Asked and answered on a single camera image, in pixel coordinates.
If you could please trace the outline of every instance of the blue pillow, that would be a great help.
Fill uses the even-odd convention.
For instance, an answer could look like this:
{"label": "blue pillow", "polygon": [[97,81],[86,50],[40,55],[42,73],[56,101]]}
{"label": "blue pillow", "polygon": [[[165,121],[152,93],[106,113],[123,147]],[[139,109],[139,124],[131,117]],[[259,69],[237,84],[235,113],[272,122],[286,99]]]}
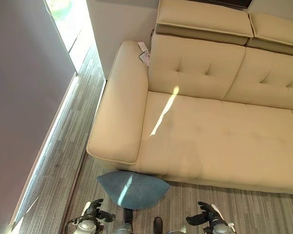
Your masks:
{"label": "blue pillow", "polygon": [[98,176],[97,180],[113,202],[132,210],[156,205],[170,188],[159,178],[127,171],[110,172]]}

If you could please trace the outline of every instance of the sofa cushion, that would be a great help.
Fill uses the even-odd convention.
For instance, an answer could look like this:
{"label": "sofa cushion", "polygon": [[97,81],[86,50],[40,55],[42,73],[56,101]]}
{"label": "sofa cushion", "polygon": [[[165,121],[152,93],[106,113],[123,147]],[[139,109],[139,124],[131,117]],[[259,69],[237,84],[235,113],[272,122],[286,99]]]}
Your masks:
{"label": "sofa cushion", "polygon": [[224,100],[293,109],[293,56],[246,48]]}
{"label": "sofa cushion", "polygon": [[293,193],[292,111],[149,92],[135,170],[167,180]]}
{"label": "sofa cushion", "polygon": [[184,0],[160,1],[156,32],[239,45],[253,37],[247,13]]}
{"label": "sofa cushion", "polygon": [[191,97],[222,99],[244,57],[245,47],[212,41],[155,35],[149,90]]}
{"label": "sofa cushion", "polygon": [[293,21],[263,13],[249,14],[254,39],[247,45],[293,55]]}

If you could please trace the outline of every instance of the beige leather sofa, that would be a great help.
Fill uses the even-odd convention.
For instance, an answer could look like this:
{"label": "beige leather sofa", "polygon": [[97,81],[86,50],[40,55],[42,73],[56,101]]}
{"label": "beige leather sofa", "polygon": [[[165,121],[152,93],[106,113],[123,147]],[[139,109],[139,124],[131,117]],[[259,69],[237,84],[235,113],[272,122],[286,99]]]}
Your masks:
{"label": "beige leather sofa", "polygon": [[87,151],[165,180],[293,193],[293,22],[161,0],[150,67],[119,48]]}

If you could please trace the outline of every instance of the wall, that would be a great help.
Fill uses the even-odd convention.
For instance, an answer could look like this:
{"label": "wall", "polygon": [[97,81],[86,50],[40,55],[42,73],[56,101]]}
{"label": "wall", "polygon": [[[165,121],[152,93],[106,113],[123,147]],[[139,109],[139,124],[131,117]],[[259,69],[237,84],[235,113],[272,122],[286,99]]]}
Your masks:
{"label": "wall", "polygon": [[[158,1],[87,0],[105,78],[123,40],[144,41],[148,45]],[[253,0],[248,10],[293,20],[293,0]]]}
{"label": "wall", "polygon": [[247,11],[293,20],[293,0],[252,0]]}
{"label": "wall", "polygon": [[74,74],[42,0],[0,0],[0,225]]}
{"label": "wall", "polygon": [[87,0],[105,78],[123,40],[148,45],[159,0]]}

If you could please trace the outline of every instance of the floor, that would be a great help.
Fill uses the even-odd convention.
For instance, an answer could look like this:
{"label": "floor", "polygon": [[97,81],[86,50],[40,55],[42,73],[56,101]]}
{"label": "floor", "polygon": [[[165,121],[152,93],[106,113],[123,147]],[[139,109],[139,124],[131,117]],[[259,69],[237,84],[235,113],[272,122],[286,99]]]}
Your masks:
{"label": "floor", "polygon": [[[122,223],[123,210],[108,198],[96,181],[97,176],[106,172],[93,157],[85,155],[66,221],[80,216],[87,201],[103,198],[102,210],[116,214],[116,220],[106,224],[104,233],[110,233]],[[205,226],[190,226],[185,218],[200,213],[197,201],[204,201],[216,204],[226,221],[235,223],[238,234],[293,234],[293,195],[178,182],[169,184],[170,190],[155,207],[134,212],[134,233],[153,233],[153,220],[160,216],[164,222],[164,232],[178,230],[202,234]]]}
{"label": "floor", "polygon": [[14,233],[56,234],[61,230],[104,84],[94,43],[70,85],[68,101],[27,186]]}

